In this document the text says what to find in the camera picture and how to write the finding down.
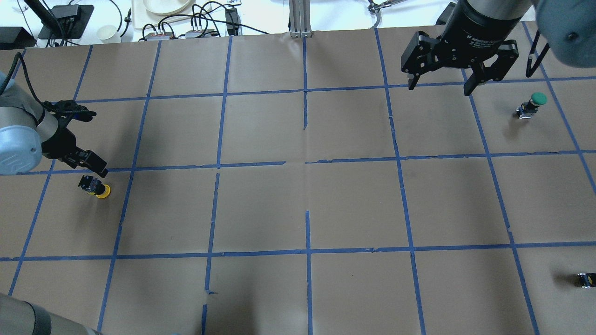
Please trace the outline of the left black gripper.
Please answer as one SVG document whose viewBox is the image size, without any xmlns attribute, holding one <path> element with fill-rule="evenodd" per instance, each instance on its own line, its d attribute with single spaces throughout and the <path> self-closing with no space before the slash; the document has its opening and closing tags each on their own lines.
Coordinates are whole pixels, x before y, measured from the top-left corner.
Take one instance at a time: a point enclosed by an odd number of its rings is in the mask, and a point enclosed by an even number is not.
<svg viewBox="0 0 596 335">
<path fill-rule="evenodd" d="M 83 150 L 76 145 L 76 136 L 68 129 L 71 120 L 90 122 L 97 116 L 96 112 L 77 104 L 74 100 L 43 102 L 45 121 L 57 121 L 57 129 L 49 139 L 42 142 L 42 154 L 49 159 L 65 163 L 72 169 L 77 166 L 91 170 L 104 178 L 109 171 L 107 162 L 91 150 Z"/>
</svg>

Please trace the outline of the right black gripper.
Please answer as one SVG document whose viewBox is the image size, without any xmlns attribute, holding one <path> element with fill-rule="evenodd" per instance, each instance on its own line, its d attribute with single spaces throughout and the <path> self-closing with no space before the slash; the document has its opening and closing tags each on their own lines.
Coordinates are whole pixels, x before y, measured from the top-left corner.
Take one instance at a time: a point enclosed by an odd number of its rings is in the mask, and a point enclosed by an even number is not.
<svg viewBox="0 0 596 335">
<path fill-rule="evenodd" d="M 464 83 L 466 97 L 490 80 L 501 81 L 519 57 L 516 40 L 508 40 L 519 20 L 498 20 L 475 9 L 454 9 L 437 38 L 415 32 L 401 56 L 408 89 L 415 89 L 420 76 L 444 67 L 472 70 Z"/>
</svg>

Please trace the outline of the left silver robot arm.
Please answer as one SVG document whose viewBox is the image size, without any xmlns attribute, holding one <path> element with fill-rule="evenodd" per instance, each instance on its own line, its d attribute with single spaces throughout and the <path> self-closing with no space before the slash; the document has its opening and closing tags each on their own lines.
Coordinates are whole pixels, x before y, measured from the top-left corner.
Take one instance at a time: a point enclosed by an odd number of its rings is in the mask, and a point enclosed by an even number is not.
<svg viewBox="0 0 596 335">
<path fill-rule="evenodd" d="M 1 93 L 1 174 L 29 172 L 46 157 L 105 177 L 107 162 L 93 151 L 79 148 L 68 129 L 72 120 L 90 122 L 96 115 L 74 100 L 40 104 L 10 79 Z"/>
</svg>

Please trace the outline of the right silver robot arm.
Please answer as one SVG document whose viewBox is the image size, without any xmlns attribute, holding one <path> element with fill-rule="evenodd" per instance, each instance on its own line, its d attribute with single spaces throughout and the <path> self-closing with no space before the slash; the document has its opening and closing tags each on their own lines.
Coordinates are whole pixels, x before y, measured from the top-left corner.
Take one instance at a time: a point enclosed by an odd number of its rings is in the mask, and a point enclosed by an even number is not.
<svg viewBox="0 0 596 335">
<path fill-rule="evenodd" d="M 417 31 L 409 41 L 401 57 L 408 89 L 415 89 L 422 75 L 443 67 L 471 69 L 466 96 L 479 85 L 504 79 L 519 57 L 517 42 L 508 36 L 530 7 L 538 36 L 547 41 L 545 52 L 553 51 L 569 67 L 595 66 L 593 0 L 460 0 L 439 37 Z"/>
</svg>

